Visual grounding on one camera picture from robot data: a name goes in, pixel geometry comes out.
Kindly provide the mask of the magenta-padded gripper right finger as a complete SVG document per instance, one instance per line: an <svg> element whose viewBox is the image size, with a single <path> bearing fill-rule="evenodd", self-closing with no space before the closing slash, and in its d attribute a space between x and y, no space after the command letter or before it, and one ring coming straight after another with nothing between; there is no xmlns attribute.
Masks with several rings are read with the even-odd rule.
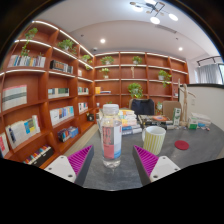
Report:
<svg viewBox="0 0 224 224"><path fill-rule="evenodd" d="M158 157L137 145L132 154L143 186L180 170L167 156Z"/></svg>

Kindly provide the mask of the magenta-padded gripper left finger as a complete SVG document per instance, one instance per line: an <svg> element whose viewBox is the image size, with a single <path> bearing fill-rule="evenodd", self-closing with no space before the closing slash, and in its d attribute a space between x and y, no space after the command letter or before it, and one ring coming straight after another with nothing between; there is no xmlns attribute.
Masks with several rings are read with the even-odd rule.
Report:
<svg viewBox="0 0 224 224"><path fill-rule="evenodd" d="M45 168L56 176L82 186L94 155L94 146L87 146L72 155L59 156Z"/></svg>

